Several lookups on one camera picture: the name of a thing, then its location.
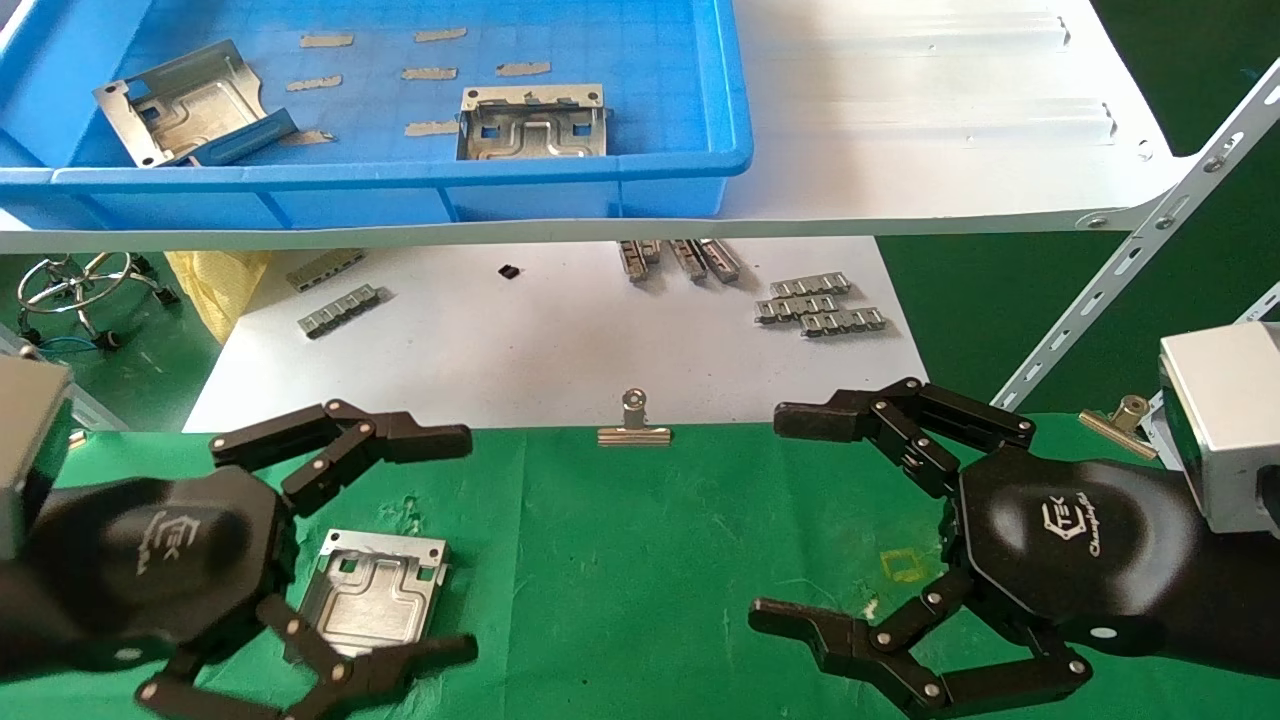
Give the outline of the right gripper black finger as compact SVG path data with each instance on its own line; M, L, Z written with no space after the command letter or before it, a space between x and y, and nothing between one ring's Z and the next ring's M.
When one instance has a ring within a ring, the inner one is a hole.
M805 643L820 673L873 685L910 719L969 717L1057 702L1093 676L1092 666L1051 632L1016 623L1015 643L1029 659L936 673L913 648L960 609L980 597L965 570L948 570L879 625L815 606L756 598L748 624Z
M960 462L933 434L989 454L1005 445L1029 448L1036 424L951 389L904 378L882 389L838 389L824 404L778 404L773 429L790 439L869 442L928 496L943 498L957 491Z

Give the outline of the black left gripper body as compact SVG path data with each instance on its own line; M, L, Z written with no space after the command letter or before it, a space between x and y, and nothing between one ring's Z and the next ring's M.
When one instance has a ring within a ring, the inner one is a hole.
M114 673L229 659L298 553L294 520L239 468L55 489L20 548L20 670Z

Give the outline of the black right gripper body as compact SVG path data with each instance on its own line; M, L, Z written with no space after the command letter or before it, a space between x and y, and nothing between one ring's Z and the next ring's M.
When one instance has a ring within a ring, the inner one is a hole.
M1004 447L957 483L966 607L995 625L1197 626L1201 512L1175 473Z

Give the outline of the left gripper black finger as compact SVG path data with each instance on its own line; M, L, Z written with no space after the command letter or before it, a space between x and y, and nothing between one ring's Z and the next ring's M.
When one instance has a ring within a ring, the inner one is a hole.
M275 707L198 687L204 659L187 650L136 689L136 703L164 719L346 719L357 710L402 700L422 673L477 659L477 639L471 634L428 637L348 659L279 594L266 596L255 612L259 625L270 629L316 676L293 705Z
M378 462L466 457L474 438L463 424L422 427L407 411L367 413L330 400L220 434L210 451L218 468L250 473L311 454L280 487L285 506L307 518Z

